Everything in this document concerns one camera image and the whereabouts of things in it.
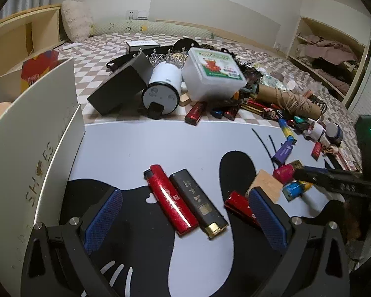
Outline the white shoe box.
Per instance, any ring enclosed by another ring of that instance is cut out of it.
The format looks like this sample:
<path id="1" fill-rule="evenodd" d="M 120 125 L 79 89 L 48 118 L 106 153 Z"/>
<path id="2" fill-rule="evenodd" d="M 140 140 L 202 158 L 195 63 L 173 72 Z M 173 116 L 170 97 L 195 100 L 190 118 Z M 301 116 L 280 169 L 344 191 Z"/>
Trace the white shoe box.
<path id="1" fill-rule="evenodd" d="M 57 225 L 85 133 L 72 58 L 62 58 L 26 91 L 18 71 L 0 77 L 0 283 L 21 291 L 28 240 L 37 222 Z"/>

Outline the open wardrobe shelf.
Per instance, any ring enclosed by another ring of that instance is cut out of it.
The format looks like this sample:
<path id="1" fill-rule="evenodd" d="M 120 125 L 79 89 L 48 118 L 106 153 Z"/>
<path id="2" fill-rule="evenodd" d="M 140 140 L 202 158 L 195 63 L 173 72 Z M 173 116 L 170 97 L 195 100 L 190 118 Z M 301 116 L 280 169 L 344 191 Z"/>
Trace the open wardrobe shelf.
<path id="1" fill-rule="evenodd" d="M 330 25 L 301 17 L 287 58 L 350 107 L 371 59 L 371 31 L 366 42 L 359 42 Z"/>

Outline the checkered bed sheet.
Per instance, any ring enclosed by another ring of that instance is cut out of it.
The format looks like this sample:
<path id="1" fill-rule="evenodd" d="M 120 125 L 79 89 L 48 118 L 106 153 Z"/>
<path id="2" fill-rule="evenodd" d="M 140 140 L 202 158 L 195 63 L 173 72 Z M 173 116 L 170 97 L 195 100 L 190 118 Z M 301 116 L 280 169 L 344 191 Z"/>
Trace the checkered bed sheet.
<path id="1" fill-rule="evenodd" d="M 123 108 L 119 113 L 101 116 L 89 103 L 87 98 L 103 82 L 109 72 L 106 63 L 125 54 L 126 41 L 143 39 L 140 34 L 104 34 L 94 36 L 75 45 L 64 43 L 57 48 L 61 58 L 72 58 L 74 65 L 75 89 L 77 100 L 82 105 L 85 124 L 108 121 L 143 120 L 139 105 Z M 310 74 L 301 71 L 289 60 L 268 52 L 255 51 L 235 42 L 219 39 L 196 38 L 201 44 L 208 44 L 219 50 L 226 48 L 235 53 L 242 62 L 250 62 L 252 66 L 263 68 L 268 73 L 278 72 L 285 80 L 294 80 L 300 89 L 305 90 L 315 81 Z M 324 113 L 324 122 L 333 122 L 340 126 L 344 134 L 340 153 L 351 168 L 361 166 L 361 153 L 357 147 L 357 138 L 354 131 L 355 119 L 349 114 L 345 106 L 334 98 L 326 87 L 320 87 L 316 96 L 327 105 Z"/>

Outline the red lighter by speaker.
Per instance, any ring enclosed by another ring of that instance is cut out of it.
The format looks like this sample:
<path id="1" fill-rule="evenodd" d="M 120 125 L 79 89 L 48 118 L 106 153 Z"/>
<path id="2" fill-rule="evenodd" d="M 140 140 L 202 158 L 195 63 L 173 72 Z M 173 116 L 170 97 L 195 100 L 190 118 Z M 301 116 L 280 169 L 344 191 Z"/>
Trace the red lighter by speaker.
<path id="1" fill-rule="evenodd" d="M 197 102 L 185 116 L 185 122 L 196 126 L 206 110 L 206 102 Z"/>

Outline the black gold lighter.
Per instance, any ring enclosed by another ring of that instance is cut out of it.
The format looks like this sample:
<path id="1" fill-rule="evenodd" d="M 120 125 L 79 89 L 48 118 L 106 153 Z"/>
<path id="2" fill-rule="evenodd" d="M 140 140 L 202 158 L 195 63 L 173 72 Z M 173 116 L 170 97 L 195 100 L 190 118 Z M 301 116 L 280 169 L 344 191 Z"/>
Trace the black gold lighter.
<path id="1" fill-rule="evenodd" d="M 169 180 L 185 200 L 209 240 L 226 230 L 228 221 L 186 169 L 173 173 Z"/>

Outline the purple lighter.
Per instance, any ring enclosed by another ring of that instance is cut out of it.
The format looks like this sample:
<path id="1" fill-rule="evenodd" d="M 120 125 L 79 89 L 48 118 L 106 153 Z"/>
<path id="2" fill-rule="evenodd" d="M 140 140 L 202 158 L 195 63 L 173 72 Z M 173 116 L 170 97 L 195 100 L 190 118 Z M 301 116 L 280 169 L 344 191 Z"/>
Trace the purple lighter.
<path id="1" fill-rule="evenodd" d="M 286 140 L 283 145 L 275 152 L 273 156 L 273 161 L 278 165 L 282 166 L 285 164 L 285 161 L 289 157 L 291 151 L 293 149 L 293 141 Z"/>

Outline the white cylindrical speaker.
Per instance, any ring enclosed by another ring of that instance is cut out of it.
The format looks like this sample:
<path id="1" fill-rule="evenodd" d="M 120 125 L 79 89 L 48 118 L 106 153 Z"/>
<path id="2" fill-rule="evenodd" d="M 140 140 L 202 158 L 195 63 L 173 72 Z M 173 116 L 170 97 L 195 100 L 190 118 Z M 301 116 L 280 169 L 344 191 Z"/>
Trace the white cylindrical speaker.
<path id="1" fill-rule="evenodd" d="M 161 62 L 153 69 L 142 93 L 142 104 L 151 119 L 160 119 L 176 110 L 180 103 L 182 70 L 175 64 Z"/>

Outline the wooden side shelf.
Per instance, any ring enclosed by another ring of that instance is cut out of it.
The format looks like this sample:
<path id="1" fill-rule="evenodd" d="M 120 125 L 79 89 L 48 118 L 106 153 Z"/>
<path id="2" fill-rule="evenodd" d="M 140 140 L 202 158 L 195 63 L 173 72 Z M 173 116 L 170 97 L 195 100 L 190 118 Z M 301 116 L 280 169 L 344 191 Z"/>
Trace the wooden side shelf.
<path id="1" fill-rule="evenodd" d="M 65 41 L 60 4 L 20 11 L 0 20 L 0 76 Z"/>

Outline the blue yellow lighter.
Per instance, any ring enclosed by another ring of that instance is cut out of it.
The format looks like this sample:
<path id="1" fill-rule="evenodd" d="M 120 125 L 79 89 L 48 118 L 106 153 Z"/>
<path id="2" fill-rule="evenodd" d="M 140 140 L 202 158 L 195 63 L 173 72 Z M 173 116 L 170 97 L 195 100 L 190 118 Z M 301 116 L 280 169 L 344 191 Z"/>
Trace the blue yellow lighter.
<path id="1" fill-rule="evenodd" d="M 285 119 L 278 119 L 279 126 L 287 140 L 291 140 L 292 144 L 296 144 L 297 139 L 290 128 L 290 126 L 287 124 L 287 121 Z"/>

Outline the small red lighter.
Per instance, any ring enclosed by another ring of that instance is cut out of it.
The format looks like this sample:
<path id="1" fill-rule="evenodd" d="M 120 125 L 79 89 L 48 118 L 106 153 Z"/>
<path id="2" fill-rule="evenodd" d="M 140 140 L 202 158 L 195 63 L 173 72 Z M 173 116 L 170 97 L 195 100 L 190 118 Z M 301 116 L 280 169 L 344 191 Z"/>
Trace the small red lighter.
<path id="1" fill-rule="evenodd" d="M 322 144 L 320 142 L 316 142 L 314 144 L 314 148 L 312 150 L 311 156 L 318 161 L 320 154 L 322 152 Z"/>

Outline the clear plastic storage box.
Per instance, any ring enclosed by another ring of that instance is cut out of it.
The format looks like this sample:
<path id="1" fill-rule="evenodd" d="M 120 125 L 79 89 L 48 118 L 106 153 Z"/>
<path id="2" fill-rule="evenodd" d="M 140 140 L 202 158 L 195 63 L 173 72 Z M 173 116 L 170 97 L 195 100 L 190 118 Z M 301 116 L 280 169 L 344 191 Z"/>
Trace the clear plastic storage box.
<path id="1" fill-rule="evenodd" d="M 231 55 L 203 48 L 189 49 L 182 77 L 192 101 L 230 99 L 247 84 Z"/>

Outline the pile of clothes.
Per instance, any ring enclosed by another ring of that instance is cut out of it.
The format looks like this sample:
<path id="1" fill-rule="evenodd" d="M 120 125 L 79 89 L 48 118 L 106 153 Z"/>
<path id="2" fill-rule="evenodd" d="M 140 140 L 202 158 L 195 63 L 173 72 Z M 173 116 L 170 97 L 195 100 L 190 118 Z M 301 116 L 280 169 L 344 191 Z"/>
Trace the pile of clothes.
<path id="1" fill-rule="evenodd" d="M 359 67 L 359 59 L 346 44 L 309 35 L 296 47 L 295 57 L 314 69 L 346 95 Z"/>

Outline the black square box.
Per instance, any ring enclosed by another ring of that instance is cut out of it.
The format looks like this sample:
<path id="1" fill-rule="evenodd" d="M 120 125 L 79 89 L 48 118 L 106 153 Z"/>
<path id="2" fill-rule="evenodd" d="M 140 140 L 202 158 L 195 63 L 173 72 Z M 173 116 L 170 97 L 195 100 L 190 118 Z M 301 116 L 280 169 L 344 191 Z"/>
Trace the black square box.
<path id="1" fill-rule="evenodd" d="M 143 51 L 115 58 L 106 67 L 111 74 L 88 97 L 88 102 L 101 115 L 120 108 L 144 90 L 153 73 L 153 66 Z"/>

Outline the cardboard tube with twine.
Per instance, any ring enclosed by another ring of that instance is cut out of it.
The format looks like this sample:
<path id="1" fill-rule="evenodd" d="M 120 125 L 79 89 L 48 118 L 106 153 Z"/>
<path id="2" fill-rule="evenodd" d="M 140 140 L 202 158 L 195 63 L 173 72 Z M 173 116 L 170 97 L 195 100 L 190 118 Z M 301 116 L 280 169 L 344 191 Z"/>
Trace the cardboard tube with twine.
<path id="1" fill-rule="evenodd" d="M 322 114 L 318 105 L 301 95 L 296 95 L 289 91 L 282 91 L 280 89 L 268 87 L 264 84 L 259 84 L 256 89 L 257 100 L 261 100 L 266 103 L 274 103 L 292 115 L 317 120 Z"/>

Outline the dark blue round jar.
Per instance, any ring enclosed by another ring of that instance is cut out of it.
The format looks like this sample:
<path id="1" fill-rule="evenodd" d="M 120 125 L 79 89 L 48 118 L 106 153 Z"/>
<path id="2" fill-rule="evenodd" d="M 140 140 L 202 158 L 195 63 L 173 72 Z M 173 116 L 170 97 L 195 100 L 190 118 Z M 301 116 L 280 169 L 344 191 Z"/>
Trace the dark blue round jar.
<path id="1" fill-rule="evenodd" d="M 326 124 L 326 136 L 328 140 L 332 144 L 341 144 L 343 141 L 343 131 L 341 130 L 340 126 L 336 123 L 328 123 Z"/>

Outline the long red lighter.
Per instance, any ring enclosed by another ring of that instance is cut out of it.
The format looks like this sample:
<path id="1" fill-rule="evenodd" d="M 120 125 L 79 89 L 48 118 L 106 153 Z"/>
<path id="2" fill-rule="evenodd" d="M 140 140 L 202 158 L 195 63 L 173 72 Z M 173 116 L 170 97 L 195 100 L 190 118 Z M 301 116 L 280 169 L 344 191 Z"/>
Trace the long red lighter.
<path id="1" fill-rule="evenodd" d="M 194 230 L 198 226 L 196 217 L 172 185 L 162 167 L 157 164 L 151 165 L 143 172 L 143 175 L 175 232 L 183 236 Z"/>

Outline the small black white box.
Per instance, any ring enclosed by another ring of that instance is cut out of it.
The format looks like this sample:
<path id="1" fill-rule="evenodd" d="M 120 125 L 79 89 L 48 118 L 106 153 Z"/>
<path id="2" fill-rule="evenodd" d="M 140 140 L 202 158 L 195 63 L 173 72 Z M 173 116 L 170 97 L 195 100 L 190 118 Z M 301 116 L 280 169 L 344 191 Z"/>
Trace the small black white box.
<path id="1" fill-rule="evenodd" d="M 127 54 L 138 52 L 139 50 L 147 50 L 151 48 L 157 48 L 160 44 L 154 40 L 135 40 L 126 41 L 125 50 Z"/>

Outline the red yellow card box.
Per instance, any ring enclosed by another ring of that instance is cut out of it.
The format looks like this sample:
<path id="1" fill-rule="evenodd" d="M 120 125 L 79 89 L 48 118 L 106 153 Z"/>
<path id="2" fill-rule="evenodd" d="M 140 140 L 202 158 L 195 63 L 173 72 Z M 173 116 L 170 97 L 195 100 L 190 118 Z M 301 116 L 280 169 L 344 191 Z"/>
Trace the red yellow card box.
<path id="1" fill-rule="evenodd" d="M 27 89 L 40 77 L 58 65 L 59 52 L 47 50 L 23 62 L 21 70 L 21 86 Z"/>

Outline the green bolster pillow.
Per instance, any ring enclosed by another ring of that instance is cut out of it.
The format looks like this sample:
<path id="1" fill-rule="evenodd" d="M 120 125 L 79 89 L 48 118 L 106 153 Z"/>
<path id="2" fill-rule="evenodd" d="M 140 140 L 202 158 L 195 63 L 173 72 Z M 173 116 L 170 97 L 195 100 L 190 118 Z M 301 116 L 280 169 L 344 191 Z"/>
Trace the green bolster pillow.
<path id="1" fill-rule="evenodd" d="M 163 34 L 214 39 L 215 35 L 207 30 L 188 25 L 168 22 L 149 22 L 143 20 L 124 20 L 120 18 L 96 22 L 92 25 L 91 35 L 103 34 Z"/>

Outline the fluffy white pillow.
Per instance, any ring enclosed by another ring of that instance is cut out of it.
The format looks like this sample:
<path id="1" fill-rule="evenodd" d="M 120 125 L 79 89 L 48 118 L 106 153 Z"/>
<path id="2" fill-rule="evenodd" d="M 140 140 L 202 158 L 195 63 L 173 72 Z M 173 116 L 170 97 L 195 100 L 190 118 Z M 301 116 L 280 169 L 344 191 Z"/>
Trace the fluffy white pillow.
<path id="1" fill-rule="evenodd" d="M 65 0 L 61 4 L 63 27 L 72 42 L 82 42 L 92 34 L 93 17 L 83 2 Z"/>

